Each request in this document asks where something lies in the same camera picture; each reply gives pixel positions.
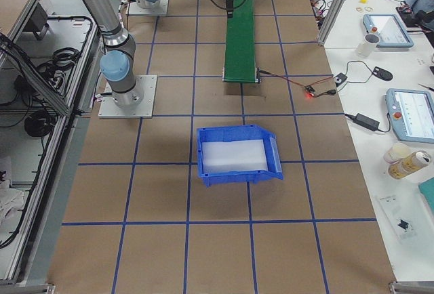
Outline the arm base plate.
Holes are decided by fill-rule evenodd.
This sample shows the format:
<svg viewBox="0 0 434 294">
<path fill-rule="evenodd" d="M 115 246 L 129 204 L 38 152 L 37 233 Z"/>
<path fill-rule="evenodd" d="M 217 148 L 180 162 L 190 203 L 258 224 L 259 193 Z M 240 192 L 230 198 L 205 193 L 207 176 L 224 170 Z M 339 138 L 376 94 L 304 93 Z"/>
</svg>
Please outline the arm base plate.
<svg viewBox="0 0 434 294">
<path fill-rule="evenodd" d="M 109 83 L 104 89 L 98 116 L 101 119 L 135 119 L 153 117 L 157 75 L 137 75 L 135 87 L 127 93 L 112 92 Z"/>
<path fill-rule="evenodd" d="M 166 16 L 169 0 L 150 2 L 146 0 L 131 0 L 127 13 L 130 16 Z"/>
</svg>

